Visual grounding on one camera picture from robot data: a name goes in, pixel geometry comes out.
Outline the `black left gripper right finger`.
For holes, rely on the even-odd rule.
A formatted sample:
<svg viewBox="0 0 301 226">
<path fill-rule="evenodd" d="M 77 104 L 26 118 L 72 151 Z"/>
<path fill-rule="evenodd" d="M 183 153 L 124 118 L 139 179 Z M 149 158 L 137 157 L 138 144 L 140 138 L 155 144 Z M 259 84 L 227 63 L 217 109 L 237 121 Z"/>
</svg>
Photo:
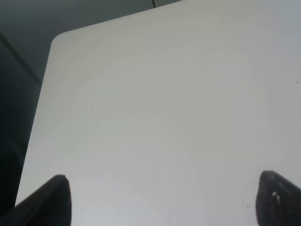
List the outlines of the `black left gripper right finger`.
<svg viewBox="0 0 301 226">
<path fill-rule="evenodd" d="M 301 189 L 275 171 L 263 171 L 255 208 L 260 226 L 299 226 Z"/>
</svg>

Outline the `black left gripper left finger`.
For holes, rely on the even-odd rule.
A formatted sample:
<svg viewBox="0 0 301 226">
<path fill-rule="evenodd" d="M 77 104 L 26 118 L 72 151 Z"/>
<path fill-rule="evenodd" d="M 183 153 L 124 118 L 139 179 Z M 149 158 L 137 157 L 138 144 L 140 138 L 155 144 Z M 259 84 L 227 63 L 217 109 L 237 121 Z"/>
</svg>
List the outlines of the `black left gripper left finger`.
<svg viewBox="0 0 301 226">
<path fill-rule="evenodd" d="M 65 175 L 55 175 L 0 217 L 2 226 L 70 226 L 71 189 Z"/>
</svg>

